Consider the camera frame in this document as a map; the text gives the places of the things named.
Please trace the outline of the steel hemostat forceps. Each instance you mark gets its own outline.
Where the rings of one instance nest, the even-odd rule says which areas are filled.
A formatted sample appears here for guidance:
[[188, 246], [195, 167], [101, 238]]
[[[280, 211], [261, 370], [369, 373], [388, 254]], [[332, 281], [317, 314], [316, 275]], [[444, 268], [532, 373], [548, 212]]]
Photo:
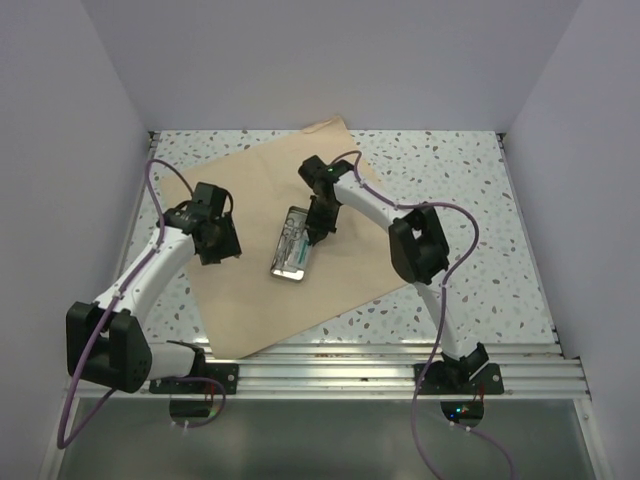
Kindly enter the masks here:
[[285, 260], [291, 254], [291, 249], [295, 240], [299, 239], [305, 230], [305, 221], [295, 218], [287, 218], [284, 224], [284, 247], [283, 258]]

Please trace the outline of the green scalpel blade packet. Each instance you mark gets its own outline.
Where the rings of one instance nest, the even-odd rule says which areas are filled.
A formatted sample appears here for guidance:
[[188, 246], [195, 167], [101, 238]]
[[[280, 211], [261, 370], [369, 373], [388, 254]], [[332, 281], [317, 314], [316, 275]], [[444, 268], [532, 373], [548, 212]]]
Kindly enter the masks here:
[[293, 243], [289, 259], [290, 264], [297, 269], [304, 269], [308, 263], [311, 250], [312, 245], [309, 243], [307, 233], [304, 232], [301, 237]]

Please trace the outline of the beige cloth drape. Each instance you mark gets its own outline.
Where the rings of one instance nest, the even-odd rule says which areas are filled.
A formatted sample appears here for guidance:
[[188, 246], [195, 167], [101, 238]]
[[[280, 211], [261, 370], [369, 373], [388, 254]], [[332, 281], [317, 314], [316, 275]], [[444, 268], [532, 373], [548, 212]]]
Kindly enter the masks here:
[[280, 341], [413, 343], [435, 328], [415, 289], [394, 272], [385, 231], [342, 208], [337, 231], [312, 251], [301, 281], [270, 266], [291, 206], [307, 207], [310, 189], [298, 175], [311, 156], [325, 161], [353, 150], [340, 117], [296, 133], [166, 130], [156, 155], [176, 167], [159, 183], [169, 206], [188, 185], [228, 189], [242, 254], [204, 267], [192, 260], [169, 284], [152, 314], [154, 338], [208, 343], [222, 359], [239, 359]]

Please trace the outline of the small steel scissors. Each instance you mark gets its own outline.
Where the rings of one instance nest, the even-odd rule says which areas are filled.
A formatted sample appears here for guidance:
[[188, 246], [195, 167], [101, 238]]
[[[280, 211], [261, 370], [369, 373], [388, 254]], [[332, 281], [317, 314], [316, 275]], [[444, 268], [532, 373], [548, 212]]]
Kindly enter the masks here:
[[279, 264], [284, 264], [288, 259], [295, 242], [300, 236], [300, 222], [294, 218], [287, 218], [281, 232], [281, 246], [278, 247], [277, 260]]

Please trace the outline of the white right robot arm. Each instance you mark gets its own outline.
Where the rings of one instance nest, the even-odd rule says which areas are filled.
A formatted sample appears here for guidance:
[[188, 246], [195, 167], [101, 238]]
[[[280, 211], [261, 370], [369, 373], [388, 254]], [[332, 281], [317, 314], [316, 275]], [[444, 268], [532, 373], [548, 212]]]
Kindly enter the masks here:
[[447, 312], [448, 283], [470, 254], [449, 263], [450, 247], [434, 204], [398, 205], [368, 186], [357, 163], [340, 158], [327, 164], [317, 156], [303, 161], [298, 174], [313, 191], [305, 230], [312, 245], [337, 231], [342, 206], [359, 212], [387, 232], [391, 264], [413, 285], [434, 318], [442, 361], [436, 372], [457, 392], [468, 392], [489, 363], [485, 347], [458, 331]]

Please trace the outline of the metal instrument tray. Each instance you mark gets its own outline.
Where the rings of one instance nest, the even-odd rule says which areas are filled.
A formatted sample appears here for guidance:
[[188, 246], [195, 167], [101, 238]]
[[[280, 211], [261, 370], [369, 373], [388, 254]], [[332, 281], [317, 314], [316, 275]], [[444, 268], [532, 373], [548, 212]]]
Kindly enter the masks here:
[[270, 273], [277, 278], [301, 282], [311, 258], [312, 245], [306, 229], [306, 209], [291, 206], [278, 238]]

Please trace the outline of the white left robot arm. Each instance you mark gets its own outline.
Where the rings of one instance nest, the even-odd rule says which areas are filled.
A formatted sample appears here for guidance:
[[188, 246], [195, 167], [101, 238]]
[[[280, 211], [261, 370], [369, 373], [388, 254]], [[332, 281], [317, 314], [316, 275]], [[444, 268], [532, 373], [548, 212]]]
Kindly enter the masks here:
[[90, 303], [70, 307], [66, 346], [73, 380], [125, 393], [155, 380], [174, 381], [189, 393], [205, 386], [203, 349], [153, 341], [144, 324], [167, 285], [193, 258], [207, 266], [241, 255], [233, 206], [228, 190], [198, 183], [190, 199], [162, 214], [151, 241], [109, 289]]

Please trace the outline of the aluminium rail frame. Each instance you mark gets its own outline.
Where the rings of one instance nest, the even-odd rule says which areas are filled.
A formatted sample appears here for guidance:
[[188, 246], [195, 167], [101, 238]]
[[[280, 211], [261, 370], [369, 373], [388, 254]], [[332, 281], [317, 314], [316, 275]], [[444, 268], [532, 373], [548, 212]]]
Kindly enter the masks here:
[[[562, 350], [504, 164], [490, 131], [353, 135], [382, 185], [411, 197], [462, 194], [484, 233], [451, 281], [448, 305], [499, 364], [476, 432], [419, 401], [419, 430], [449, 479], [609, 479], [580, 360]], [[404, 287], [241, 359], [222, 417], [180, 433], [170, 396], [116, 394], [47, 479], [427, 479], [412, 441], [413, 366], [435, 330]]]

